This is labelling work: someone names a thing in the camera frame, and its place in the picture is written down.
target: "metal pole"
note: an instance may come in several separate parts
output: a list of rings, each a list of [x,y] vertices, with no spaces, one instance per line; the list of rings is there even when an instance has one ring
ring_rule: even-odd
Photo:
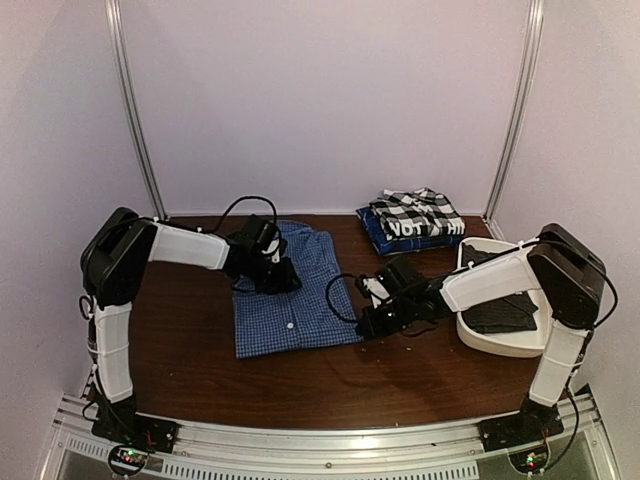
[[[113,54],[116,61],[116,70],[122,91],[122,99],[124,101],[125,111],[127,113],[127,123],[131,131],[131,138],[142,171],[144,184],[147,187],[147,193],[153,205],[156,216],[166,219],[167,213],[160,197],[158,182],[153,173],[153,167],[149,159],[149,150],[144,139],[142,124],[140,123],[140,114],[136,97],[133,91],[133,83],[131,81],[131,72],[129,70],[129,60],[127,58],[127,49],[122,28],[122,19],[120,16],[120,0],[106,0],[107,20],[109,23],[109,33],[111,34],[111,43],[113,46]]]
[[[538,61],[538,52],[540,50],[540,40],[542,38],[542,25],[544,21],[544,0],[531,0],[529,8],[529,20],[527,23],[527,33],[524,41],[524,49],[522,54],[522,64],[520,66],[520,78],[518,79],[518,88],[516,90],[516,99],[509,120],[509,128],[507,136],[502,148],[500,164],[496,172],[496,178],[491,188],[491,194],[484,211],[484,220],[489,226],[493,223],[493,216],[496,213],[500,196],[504,190],[505,181],[511,166],[513,154],[518,142],[518,135],[524,119],[525,105],[531,91],[531,83]]]

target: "blue folded garment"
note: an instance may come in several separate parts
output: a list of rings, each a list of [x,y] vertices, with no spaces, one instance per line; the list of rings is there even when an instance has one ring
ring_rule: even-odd
[[[389,239],[380,225],[380,219],[371,211],[370,207],[356,210],[362,220],[362,225],[369,235],[373,248],[378,255],[393,255],[396,253],[415,252],[429,248],[455,247],[464,235],[440,235],[437,237],[411,237]]]
[[[285,255],[291,258],[302,288],[278,295],[233,293],[236,357],[362,341],[354,325],[331,313],[325,299],[327,283],[341,273],[331,235],[296,222],[278,222],[278,226],[288,242]],[[238,287],[254,288],[247,278]],[[331,301],[344,317],[355,318],[343,279],[334,282]]]

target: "white plastic bin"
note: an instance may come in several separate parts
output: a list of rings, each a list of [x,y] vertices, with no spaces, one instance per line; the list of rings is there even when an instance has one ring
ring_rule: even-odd
[[[469,245],[476,250],[490,253],[500,253],[515,246],[509,242],[488,238],[465,238],[458,247],[458,268],[462,266],[463,245]],[[533,319],[538,327],[537,330],[484,335],[471,330],[464,322],[464,312],[459,312],[457,314],[456,327],[460,340],[465,345],[476,350],[505,357],[531,358],[542,355],[551,332],[551,306],[542,290],[530,290],[528,294],[531,297],[531,301],[538,307],[538,310],[533,314]]]

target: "wooden table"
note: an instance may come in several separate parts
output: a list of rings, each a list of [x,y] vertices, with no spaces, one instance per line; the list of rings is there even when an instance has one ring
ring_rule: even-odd
[[[372,274],[385,262],[355,216],[291,218],[331,232],[343,272]],[[489,236],[479,218],[465,220],[468,235]],[[176,221],[210,227],[216,219]],[[229,218],[221,231],[241,222]],[[433,276],[454,267],[455,250],[410,258]],[[355,290],[352,298],[359,312]],[[503,413],[520,406],[538,364],[468,348],[453,317],[418,338],[236,360],[229,280],[164,263],[148,267],[130,337],[140,412],[249,427],[405,426]]]

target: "folded clothing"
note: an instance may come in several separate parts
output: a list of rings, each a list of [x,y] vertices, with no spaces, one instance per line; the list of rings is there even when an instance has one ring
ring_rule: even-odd
[[[471,245],[462,246],[462,263],[482,262],[495,253],[476,250]],[[537,330],[533,314],[538,310],[527,292],[509,295],[481,303],[462,313],[462,319],[476,333],[513,333]]]
[[[428,188],[414,192],[384,190],[369,206],[389,239],[464,235],[464,220],[451,202]]]
[[[302,288],[278,295],[234,292],[236,357],[362,341],[354,325],[336,318],[326,302],[326,286],[340,274],[331,235],[296,222],[281,221],[278,226]],[[247,278],[241,278],[237,286],[254,288]],[[331,302],[344,317],[355,318],[343,279],[331,287]]]
[[[463,235],[440,235],[438,237],[412,237],[412,238],[388,238],[382,230],[380,219],[371,211],[370,207],[362,207],[356,210],[362,225],[373,244],[378,255],[394,255],[405,252],[417,252],[430,248],[455,247]]]

